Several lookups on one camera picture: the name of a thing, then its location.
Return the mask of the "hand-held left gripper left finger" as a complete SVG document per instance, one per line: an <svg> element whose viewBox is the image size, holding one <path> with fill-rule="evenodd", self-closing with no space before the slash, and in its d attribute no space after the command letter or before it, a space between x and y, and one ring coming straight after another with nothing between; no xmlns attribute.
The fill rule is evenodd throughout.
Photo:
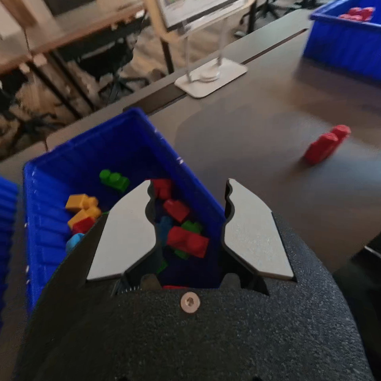
<svg viewBox="0 0 381 381"><path fill-rule="evenodd" d="M157 248L154 185L145 180L109 211L87 281L122 275L136 268Z"/></svg>

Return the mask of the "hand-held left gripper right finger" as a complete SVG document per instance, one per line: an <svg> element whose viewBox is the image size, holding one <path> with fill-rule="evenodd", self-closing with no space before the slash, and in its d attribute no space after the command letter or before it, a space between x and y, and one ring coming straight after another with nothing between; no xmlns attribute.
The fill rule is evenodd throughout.
<svg viewBox="0 0 381 381"><path fill-rule="evenodd" d="M232 178L226 181L225 202L224 249L251 273L293 280L294 271L268 205Z"/></svg>

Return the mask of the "pile of mixed colour blocks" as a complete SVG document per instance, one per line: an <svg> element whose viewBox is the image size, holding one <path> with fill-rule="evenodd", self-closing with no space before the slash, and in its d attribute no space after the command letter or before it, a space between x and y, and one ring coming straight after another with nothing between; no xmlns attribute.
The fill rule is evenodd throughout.
<svg viewBox="0 0 381 381"><path fill-rule="evenodd" d="M156 278L156 275L164 271L165 278L169 276L169 280L165 279L165 288L171 288L172 286L184 288L190 285L190 282L186 279L189 275L188 269L185 270L185 275L182 275L182 269L179 268L179 264L173 267L166 262L163 250L169 247L174 251L184 252L186 255L198 260L203 259L207 253L209 238L202 236L193 227L189 227L189 225L194 226L193 222L189 219L192 215L192 210L187 203L183 202L185 200L185 193L183 191L190 191L191 187L184 183L182 178L169 173L159 178L143 177L143 181L145 180L151 180L154 185L155 227L158 237L158 248L136 268L126 271L122 275L112 279L87 281L87 275L93 262L107 215L116 204L114 203L106 216L101 216L100 213L96 216L88 232L84 233L85 236L81 242L66 256L60 265L60 269L63 269L64 265L67 266L67 263L71 266L65 267L64 274L69 277L72 285L74 285L75 270L80 275L80 284L84 282L103 282L119 278L120 288L129 290L140 286L140 282L145 275L153 274L154 278Z"/></svg>

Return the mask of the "blue bin with mixed blocks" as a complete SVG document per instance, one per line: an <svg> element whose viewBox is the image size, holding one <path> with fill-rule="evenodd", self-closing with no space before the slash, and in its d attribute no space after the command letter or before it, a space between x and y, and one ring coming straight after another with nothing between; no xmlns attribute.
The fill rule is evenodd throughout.
<svg viewBox="0 0 381 381"><path fill-rule="evenodd" d="M66 257L70 213L65 211L65 204L69 196L78 193L95 196L103 211L109 211L122 197L120 192L101 183L99 174L104 169L130 180L126 192L146 179L172 180L174 199L190 208L190 219L202 225L202 233L210 241L203 259L190 258L190 264L173 260L159 280L164 285L217 288L222 279L218 253L224 210L146 114L131 108L25 164L28 313L33 311L43 288Z"/></svg>

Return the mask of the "red mega block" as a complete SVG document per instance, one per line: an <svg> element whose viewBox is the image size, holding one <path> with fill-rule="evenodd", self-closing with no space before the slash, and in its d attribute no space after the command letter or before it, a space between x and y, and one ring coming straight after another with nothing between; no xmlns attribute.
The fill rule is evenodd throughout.
<svg viewBox="0 0 381 381"><path fill-rule="evenodd" d="M351 135L351 128L346 125L336 125L330 132L337 137L337 144L341 145Z"/></svg>
<svg viewBox="0 0 381 381"><path fill-rule="evenodd" d="M303 159L309 165L316 165L324 161L339 143L334 133L324 133L316 141L310 144L303 155Z"/></svg>

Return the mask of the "blue bin with red blocks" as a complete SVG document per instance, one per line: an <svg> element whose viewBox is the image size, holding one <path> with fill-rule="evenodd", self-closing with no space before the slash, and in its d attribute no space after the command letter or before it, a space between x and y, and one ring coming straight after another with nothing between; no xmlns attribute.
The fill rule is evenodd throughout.
<svg viewBox="0 0 381 381"><path fill-rule="evenodd" d="M312 29L303 56L323 66L362 77L381 80L380 1L332 1L311 15ZM345 20L340 15L353 7L373 7L369 22Z"/></svg>

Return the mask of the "pile of red blocks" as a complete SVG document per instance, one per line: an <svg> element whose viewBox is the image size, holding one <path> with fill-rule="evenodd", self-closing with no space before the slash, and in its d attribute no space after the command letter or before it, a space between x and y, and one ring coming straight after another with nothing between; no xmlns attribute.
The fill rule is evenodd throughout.
<svg viewBox="0 0 381 381"><path fill-rule="evenodd" d="M340 19L357 21L357 22L370 22L375 12L375 7L352 7L346 13L339 15Z"/></svg>

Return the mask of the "light blue block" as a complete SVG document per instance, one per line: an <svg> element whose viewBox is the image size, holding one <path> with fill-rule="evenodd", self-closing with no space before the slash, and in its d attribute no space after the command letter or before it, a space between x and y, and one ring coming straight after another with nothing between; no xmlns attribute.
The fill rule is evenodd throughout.
<svg viewBox="0 0 381 381"><path fill-rule="evenodd" d="M65 246L65 252L67 255L74 250L74 248L81 242L84 236L85 234L83 233L76 233L67 241Z"/></svg>

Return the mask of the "ribbed blue bin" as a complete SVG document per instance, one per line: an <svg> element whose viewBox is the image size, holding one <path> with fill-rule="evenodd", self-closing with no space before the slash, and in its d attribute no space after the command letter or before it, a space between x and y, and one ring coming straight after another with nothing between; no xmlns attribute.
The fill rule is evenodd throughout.
<svg viewBox="0 0 381 381"><path fill-rule="evenodd" d="M6 278L11 257L12 239L17 212L19 189L17 185L3 177L0 178L0 310L2 311L4 293L7 290Z"/></svg>

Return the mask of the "person's dark jacket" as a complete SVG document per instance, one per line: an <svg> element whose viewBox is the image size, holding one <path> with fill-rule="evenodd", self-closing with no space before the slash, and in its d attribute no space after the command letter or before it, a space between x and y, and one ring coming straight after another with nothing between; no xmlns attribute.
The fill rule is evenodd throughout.
<svg viewBox="0 0 381 381"><path fill-rule="evenodd" d="M363 340L376 379L381 369L381 234L333 273Z"/></svg>

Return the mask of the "acrylic sign stand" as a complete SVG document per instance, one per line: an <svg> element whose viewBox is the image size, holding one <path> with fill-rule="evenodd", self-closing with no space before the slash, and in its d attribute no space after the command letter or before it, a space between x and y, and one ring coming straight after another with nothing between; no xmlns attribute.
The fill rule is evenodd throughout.
<svg viewBox="0 0 381 381"><path fill-rule="evenodd" d="M254 1L154 1L157 15L150 10L152 24L166 42L183 40L185 45L186 73L175 81L175 86L194 99L205 98L244 76L247 67L224 57L227 19L250 7ZM218 55L207 63L191 69L190 37L196 31L222 22L219 34Z"/></svg>

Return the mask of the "black office chair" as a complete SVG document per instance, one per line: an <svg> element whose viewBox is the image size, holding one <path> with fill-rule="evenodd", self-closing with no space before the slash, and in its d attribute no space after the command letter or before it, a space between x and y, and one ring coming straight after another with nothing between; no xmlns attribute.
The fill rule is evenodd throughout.
<svg viewBox="0 0 381 381"><path fill-rule="evenodd" d="M117 101L119 93L127 91L129 94L135 90L130 83L140 83L148 86L150 81L146 77L122 77L121 70L133 59L133 51L125 38L113 42L111 46L100 47L89 51L82 49L77 43L58 49L60 57L66 61L74 60L79 67L99 81L104 75L110 74L111 81L98 90L98 94L109 93L107 104Z"/></svg>

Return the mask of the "wooden display board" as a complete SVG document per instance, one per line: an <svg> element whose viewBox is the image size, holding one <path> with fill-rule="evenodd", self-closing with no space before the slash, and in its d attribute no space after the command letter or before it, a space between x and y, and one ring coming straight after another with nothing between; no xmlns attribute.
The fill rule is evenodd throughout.
<svg viewBox="0 0 381 381"><path fill-rule="evenodd" d="M150 23L155 31L155 34L159 38L168 74L173 74L174 64L168 43L168 36L170 36L170 33L167 31L166 25L164 23L164 17L160 9L160 1L144 0L143 2L145 10L149 14Z"/></svg>

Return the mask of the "brown top office table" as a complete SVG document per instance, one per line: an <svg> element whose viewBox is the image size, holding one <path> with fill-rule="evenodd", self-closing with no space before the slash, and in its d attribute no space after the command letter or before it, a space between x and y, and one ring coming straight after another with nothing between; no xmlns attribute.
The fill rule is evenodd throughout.
<svg viewBox="0 0 381 381"><path fill-rule="evenodd" d="M143 1L93 1L36 24L1 41L1 74L26 63L33 71L36 55L53 54L70 61L139 31Z"/></svg>

